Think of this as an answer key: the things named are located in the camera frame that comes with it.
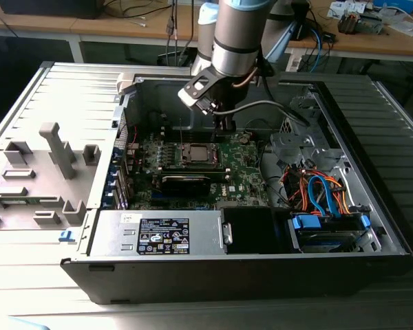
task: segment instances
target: gray cable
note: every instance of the gray cable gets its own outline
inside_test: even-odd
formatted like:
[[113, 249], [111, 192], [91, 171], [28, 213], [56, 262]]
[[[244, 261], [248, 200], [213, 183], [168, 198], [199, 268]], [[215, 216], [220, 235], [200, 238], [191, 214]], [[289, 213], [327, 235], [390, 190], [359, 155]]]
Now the gray cable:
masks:
[[303, 118], [301, 115], [299, 115], [297, 112], [293, 111], [292, 109], [286, 109], [284, 105], [274, 102], [274, 101], [270, 101], [270, 100], [261, 100], [261, 101], [251, 102], [246, 105], [242, 105], [239, 108], [228, 110], [228, 111], [222, 111], [222, 112], [213, 111], [213, 115], [216, 115], [216, 116], [233, 115], [234, 113], [241, 112], [243, 110], [255, 107], [257, 105], [272, 105], [276, 107], [277, 110], [280, 111], [280, 113], [284, 114], [287, 118], [293, 120], [297, 124], [300, 124], [306, 127], [310, 126], [309, 122], [305, 118]]

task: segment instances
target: wire bundle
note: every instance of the wire bundle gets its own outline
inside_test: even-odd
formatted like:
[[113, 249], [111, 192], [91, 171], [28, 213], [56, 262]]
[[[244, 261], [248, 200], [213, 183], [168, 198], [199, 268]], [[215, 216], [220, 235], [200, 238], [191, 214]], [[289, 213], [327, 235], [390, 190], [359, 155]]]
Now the wire bundle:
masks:
[[[326, 180], [328, 183], [330, 183], [330, 192], [332, 193], [332, 196], [335, 198], [339, 213], [341, 215], [349, 215], [351, 213], [346, 204], [345, 188], [334, 177], [330, 177], [321, 171], [313, 169], [302, 169], [300, 170], [300, 172], [292, 174], [292, 170], [290, 168], [287, 168], [281, 180], [282, 183], [284, 184], [285, 179], [289, 175], [296, 175], [298, 173], [301, 173], [299, 176], [299, 189], [296, 190], [288, 199], [288, 203], [293, 209], [301, 210], [302, 212], [309, 212], [313, 215], [324, 215], [321, 213], [320, 210], [318, 210], [318, 208], [313, 208], [312, 204], [310, 203], [310, 193], [308, 191], [308, 184], [310, 179], [314, 176], [320, 176], [323, 177], [323, 179]], [[323, 184], [323, 182], [315, 180], [314, 182], [312, 182], [311, 186], [313, 186], [314, 184], [321, 185]], [[320, 202], [323, 198], [324, 194], [320, 193], [317, 202]]]

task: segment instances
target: warning label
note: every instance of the warning label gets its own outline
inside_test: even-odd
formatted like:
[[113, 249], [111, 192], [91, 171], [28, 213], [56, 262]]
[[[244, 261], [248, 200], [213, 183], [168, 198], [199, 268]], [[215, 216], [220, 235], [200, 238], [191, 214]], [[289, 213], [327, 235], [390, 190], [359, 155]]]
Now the warning label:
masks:
[[188, 219], [141, 219], [139, 254], [189, 254]]

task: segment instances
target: white cable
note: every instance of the white cable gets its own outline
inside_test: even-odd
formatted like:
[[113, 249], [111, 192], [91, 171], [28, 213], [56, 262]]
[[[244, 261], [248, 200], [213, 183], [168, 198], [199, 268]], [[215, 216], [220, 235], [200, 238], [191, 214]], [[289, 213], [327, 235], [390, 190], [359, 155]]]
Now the white cable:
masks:
[[297, 124], [300, 124], [300, 125], [305, 126], [305, 127], [310, 126], [309, 122], [305, 118], [303, 118], [301, 115], [299, 115], [297, 112], [295, 112], [293, 110], [286, 110], [284, 105], [282, 105], [280, 103], [277, 103], [277, 102], [274, 102], [274, 101], [270, 101], [270, 100], [261, 100], [261, 101], [251, 102], [251, 103], [242, 105], [239, 108], [236, 108], [236, 109], [233, 109], [233, 110], [228, 110], [228, 111], [213, 111], [213, 115], [216, 115], [216, 116], [233, 115], [234, 113], [241, 112], [241, 111], [246, 110], [248, 108], [255, 107], [256, 105], [273, 105], [274, 107], [276, 107], [278, 109], [278, 111], [283, 113], [287, 118], [293, 120]]
[[408, 12], [406, 12], [404, 9], [400, 9], [400, 8], [398, 8], [398, 7], [393, 7], [392, 5], [389, 5], [389, 6], [385, 7], [385, 8], [395, 9], [395, 10], [398, 10], [398, 11], [400, 11], [400, 12], [403, 12], [404, 14], [406, 14], [407, 16], [409, 16], [409, 17], [413, 20], [413, 16], [410, 15]]

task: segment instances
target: red wire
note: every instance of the red wire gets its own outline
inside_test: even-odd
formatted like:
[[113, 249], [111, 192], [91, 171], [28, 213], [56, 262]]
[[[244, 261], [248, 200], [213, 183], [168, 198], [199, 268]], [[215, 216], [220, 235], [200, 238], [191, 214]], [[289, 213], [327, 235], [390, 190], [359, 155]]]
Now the red wire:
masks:
[[131, 144], [135, 143], [135, 141], [136, 141], [136, 136], [138, 136], [138, 129], [137, 129], [136, 126], [135, 126], [135, 136], [133, 137], [133, 142], [132, 142]]

